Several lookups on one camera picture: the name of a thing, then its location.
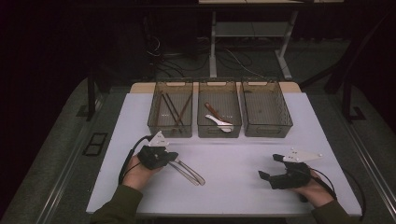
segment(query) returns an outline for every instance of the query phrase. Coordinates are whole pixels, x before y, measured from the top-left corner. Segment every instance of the hand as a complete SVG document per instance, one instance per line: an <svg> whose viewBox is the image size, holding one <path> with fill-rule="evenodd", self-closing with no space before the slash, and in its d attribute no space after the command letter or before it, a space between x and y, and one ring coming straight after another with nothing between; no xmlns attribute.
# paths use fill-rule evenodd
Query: hand
<svg viewBox="0 0 396 224"><path fill-rule="evenodd" d="M320 178L320 176L313 170L311 170L311 175L313 177ZM305 196L305 198L315 207L321 207L322 205L334 200L332 195L314 179L311 179L305 186L290 190Z"/></svg>
<svg viewBox="0 0 396 224"><path fill-rule="evenodd" d="M126 170L128 171L133 166L135 167L130 170L123 178L122 185L137 190L141 190L143 187L145 187L151 176L162 169L162 167L155 170L150 170L146 168L143 164L140 163L140 160L137 158L137 156L132 156L132 158L128 162Z"/></svg>

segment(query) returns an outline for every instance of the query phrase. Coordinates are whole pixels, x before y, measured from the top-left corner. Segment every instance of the white sheet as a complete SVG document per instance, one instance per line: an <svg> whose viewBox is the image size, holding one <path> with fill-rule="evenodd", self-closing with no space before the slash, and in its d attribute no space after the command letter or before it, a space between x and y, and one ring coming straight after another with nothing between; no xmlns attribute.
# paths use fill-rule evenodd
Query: white sheet
<svg viewBox="0 0 396 224"><path fill-rule="evenodd" d="M304 93L285 93L293 127L286 138L249 138L242 128L235 139L199 138L196 126L197 96L193 97L193 136L168 139L169 151L197 171L206 181L194 186L170 166L152 177L144 189L138 215L211 217L293 217L309 214L312 207L301 203L296 194L271 189L258 171L284 174L284 164L273 154L286 155L295 149L323 154L323 159L307 164L320 170L334 184L338 201L350 215L361 209L332 153L318 119ZM108 202L117 187L120 168L133 145L150 134L147 126L152 94L128 94L106 152L87 212Z"/></svg>

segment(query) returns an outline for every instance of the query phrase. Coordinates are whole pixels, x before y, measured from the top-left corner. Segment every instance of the person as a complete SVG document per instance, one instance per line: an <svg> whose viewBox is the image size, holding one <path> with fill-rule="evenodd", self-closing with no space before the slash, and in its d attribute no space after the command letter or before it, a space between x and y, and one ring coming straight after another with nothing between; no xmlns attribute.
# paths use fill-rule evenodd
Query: person
<svg viewBox="0 0 396 224"><path fill-rule="evenodd" d="M91 224L130 224L134 223L137 206L143 198L140 192L146 186L149 179L159 172L162 168L150 170L144 165L139 164L137 156L132 156L127 169L131 169L123 178L112 199L105 203L100 209L91 216ZM311 175L319 177L314 171ZM314 219L319 224L358 224L359 221L350 217L344 208L315 180L300 188L291 189L299 193L313 204L315 209L312 211Z"/></svg>

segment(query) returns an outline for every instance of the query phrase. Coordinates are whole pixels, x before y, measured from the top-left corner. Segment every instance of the olive green sleeve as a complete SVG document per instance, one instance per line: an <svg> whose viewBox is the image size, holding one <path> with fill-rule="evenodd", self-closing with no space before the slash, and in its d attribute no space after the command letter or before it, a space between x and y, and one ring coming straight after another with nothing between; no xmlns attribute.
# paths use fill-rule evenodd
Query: olive green sleeve
<svg viewBox="0 0 396 224"><path fill-rule="evenodd" d="M358 224L356 217L350 217L336 200L312 211L318 224Z"/></svg>
<svg viewBox="0 0 396 224"><path fill-rule="evenodd" d="M142 198L140 191L119 185L110 202L93 213L90 223L134 223L136 209Z"/></svg>

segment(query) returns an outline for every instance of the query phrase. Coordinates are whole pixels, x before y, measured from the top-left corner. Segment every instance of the tongs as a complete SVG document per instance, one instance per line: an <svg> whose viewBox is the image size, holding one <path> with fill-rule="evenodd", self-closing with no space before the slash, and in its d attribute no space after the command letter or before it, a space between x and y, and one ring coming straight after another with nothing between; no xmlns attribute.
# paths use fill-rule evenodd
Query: tongs
<svg viewBox="0 0 396 224"><path fill-rule="evenodd" d="M177 167L176 165L174 165L173 162L175 162L178 165L180 165L181 167L183 167L188 173L190 173L190 175L187 174L182 169L180 169L179 167ZM171 165L173 168L175 168L179 173L184 175L184 177L186 177L188 180L190 180L190 182L192 184L194 184L195 186L205 184L205 180L200 175L198 175L198 173L196 173L194 170L192 170L190 168L190 166L186 165L186 163L179 160L178 158L176 158L174 161L169 161L168 164Z"/></svg>

